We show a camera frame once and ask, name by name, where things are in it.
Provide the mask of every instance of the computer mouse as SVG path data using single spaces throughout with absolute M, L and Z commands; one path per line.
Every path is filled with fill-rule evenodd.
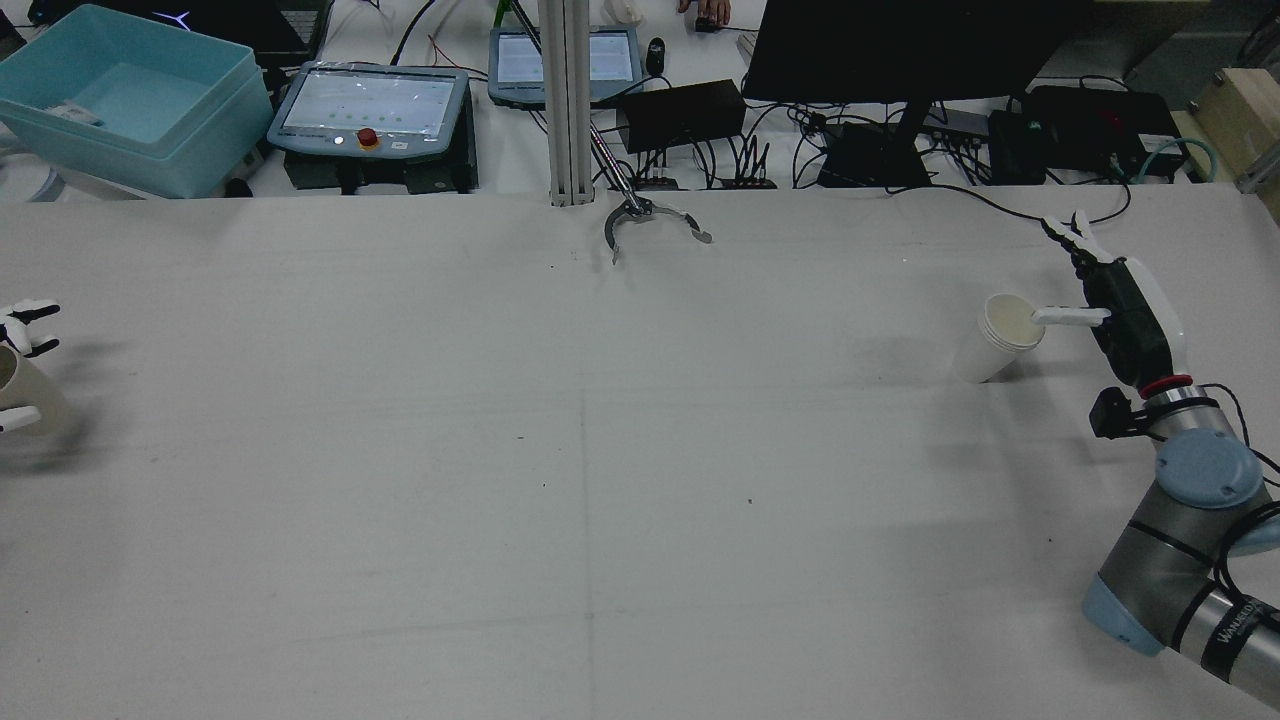
M 649 41 L 649 51 L 644 58 L 644 70 L 653 77 L 660 77 L 667 69 L 667 44 L 660 37 Z
M 79 5 L 82 5 L 79 0 L 31 0 L 27 19 L 33 26 L 55 23 Z

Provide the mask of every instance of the monitor stand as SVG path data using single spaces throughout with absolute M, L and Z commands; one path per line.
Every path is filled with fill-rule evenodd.
M 844 123 L 828 131 L 827 159 L 818 173 L 823 187 L 920 187 L 929 174 L 915 147 L 932 102 L 906 104 L 897 128 L 870 123 Z

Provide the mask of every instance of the paper cup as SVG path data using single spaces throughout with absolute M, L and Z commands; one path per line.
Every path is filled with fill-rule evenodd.
M 1036 306 L 1016 295 L 988 297 L 978 322 L 960 341 L 951 364 L 955 374 L 970 383 L 984 383 L 1039 345 L 1044 327 L 1032 323 L 1034 311 Z
M 0 410 L 35 407 L 40 419 L 14 432 L 33 436 L 61 429 L 70 419 L 72 409 L 58 386 L 40 372 L 31 360 L 8 345 L 0 343 Z

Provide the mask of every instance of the laptop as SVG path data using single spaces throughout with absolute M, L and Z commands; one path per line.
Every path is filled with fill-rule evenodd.
M 268 69 L 314 60 L 333 8 L 333 0 L 33 0 L 27 18 L 55 23 L 86 3 L 247 45 Z

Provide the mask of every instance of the person's hand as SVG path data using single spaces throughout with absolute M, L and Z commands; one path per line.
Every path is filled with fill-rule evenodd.
M 676 12 L 684 13 L 687 9 L 689 0 L 680 0 Z M 698 3 L 698 17 L 707 18 L 721 27 L 728 24 L 730 10 L 730 0 L 699 0 Z

